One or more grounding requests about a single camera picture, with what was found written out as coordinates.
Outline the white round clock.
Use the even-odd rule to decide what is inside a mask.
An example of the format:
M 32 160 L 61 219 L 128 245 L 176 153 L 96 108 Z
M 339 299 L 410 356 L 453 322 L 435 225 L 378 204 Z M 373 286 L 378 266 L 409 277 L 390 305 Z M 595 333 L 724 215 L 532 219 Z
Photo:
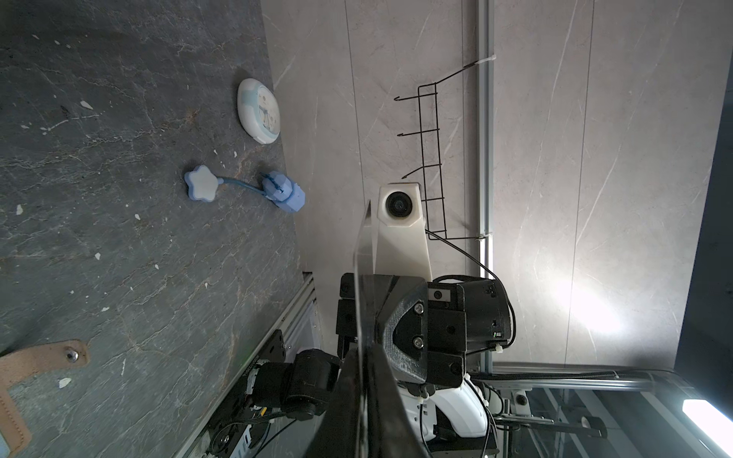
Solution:
M 272 144 L 280 137 L 279 103 L 275 95 L 261 81 L 246 78 L 240 83 L 237 111 L 244 131 L 257 143 Z

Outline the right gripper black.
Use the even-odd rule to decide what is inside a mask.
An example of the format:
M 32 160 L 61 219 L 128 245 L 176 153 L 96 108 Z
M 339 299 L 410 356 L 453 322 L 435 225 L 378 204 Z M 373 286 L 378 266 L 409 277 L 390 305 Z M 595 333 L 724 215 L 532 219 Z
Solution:
M 513 343 L 513 307 L 498 279 L 343 274 L 339 354 L 373 357 L 403 385 L 459 387 L 473 354 Z

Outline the blue dish brush toy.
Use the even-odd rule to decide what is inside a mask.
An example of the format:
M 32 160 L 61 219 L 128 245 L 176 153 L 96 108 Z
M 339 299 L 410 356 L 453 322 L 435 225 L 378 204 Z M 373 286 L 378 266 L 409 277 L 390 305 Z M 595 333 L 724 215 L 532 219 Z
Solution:
M 278 171 L 262 175 L 262 184 L 255 186 L 232 177 L 218 177 L 205 165 L 198 165 L 183 175 L 187 194 L 193 202 L 211 203 L 223 185 L 242 187 L 269 200 L 288 214 L 298 213 L 305 206 L 305 192 L 292 179 Z

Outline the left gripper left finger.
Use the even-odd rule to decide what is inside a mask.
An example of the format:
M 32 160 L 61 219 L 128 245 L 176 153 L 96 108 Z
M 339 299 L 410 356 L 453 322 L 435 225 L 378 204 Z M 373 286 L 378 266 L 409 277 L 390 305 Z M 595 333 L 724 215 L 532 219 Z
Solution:
M 306 458 L 347 458 L 359 455 L 363 395 L 360 369 L 358 352 L 349 351 L 323 421 L 305 452 Z

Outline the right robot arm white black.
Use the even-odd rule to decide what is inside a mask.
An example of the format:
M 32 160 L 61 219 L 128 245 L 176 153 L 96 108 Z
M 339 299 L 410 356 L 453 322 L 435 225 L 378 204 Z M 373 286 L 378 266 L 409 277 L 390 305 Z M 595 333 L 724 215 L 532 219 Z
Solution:
M 498 279 L 342 277 L 335 354 L 257 364 L 246 399 L 274 418 L 321 418 L 310 457 L 431 457 L 497 451 L 497 414 L 471 355 L 513 343 Z

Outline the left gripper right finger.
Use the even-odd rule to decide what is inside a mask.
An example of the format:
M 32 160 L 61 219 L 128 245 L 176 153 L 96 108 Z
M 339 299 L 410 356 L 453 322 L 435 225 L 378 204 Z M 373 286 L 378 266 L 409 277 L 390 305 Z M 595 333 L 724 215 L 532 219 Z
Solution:
M 366 457 L 429 457 L 380 345 L 366 350 Z

